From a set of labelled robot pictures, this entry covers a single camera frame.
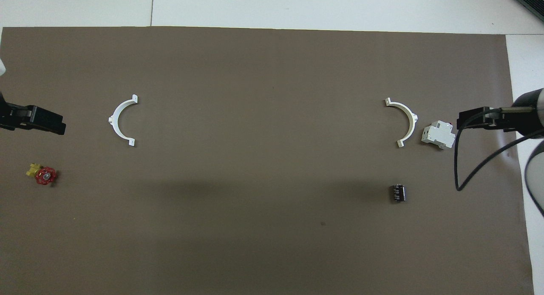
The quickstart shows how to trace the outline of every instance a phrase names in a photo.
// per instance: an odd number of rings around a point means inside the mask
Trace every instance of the white circuit breaker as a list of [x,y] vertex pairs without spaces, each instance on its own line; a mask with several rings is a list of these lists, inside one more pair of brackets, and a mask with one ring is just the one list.
[[451,148],[455,141],[455,134],[451,133],[453,125],[450,123],[436,121],[431,126],[425,127],[421,140],[425,143],[433,143],[441,149]]

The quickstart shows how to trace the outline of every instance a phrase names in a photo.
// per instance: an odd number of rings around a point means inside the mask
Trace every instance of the brown mat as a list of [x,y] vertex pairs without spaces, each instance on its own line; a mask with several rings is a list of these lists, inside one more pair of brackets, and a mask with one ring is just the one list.
[[[459,193],[420,142],[511,104],[504,36],[4,28],[0,56],[5,99],[67,124],[0,130],[2,294],[533,292],[516,150]],[[132,94],[136,147],[107,122]],[[513,138],[468,130],[462,177]]]

